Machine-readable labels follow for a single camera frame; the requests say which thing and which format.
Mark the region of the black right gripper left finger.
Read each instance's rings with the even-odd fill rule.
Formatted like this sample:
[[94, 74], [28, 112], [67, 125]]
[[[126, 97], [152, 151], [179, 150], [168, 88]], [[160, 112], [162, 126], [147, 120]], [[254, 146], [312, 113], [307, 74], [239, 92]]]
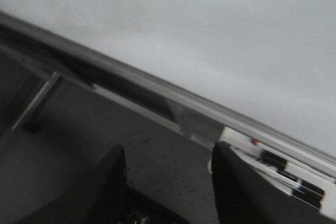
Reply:
[[117, 145], [59, 197], [16, 223], [118, 223], [126, 187], [125, 153]]

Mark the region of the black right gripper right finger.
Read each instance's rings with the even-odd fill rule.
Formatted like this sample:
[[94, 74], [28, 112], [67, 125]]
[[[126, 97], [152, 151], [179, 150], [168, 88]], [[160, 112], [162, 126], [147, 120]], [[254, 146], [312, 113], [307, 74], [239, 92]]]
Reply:
[[334, 222], [268, 183], [223, 142], [213, 148], [212, 182], [220, 223]]

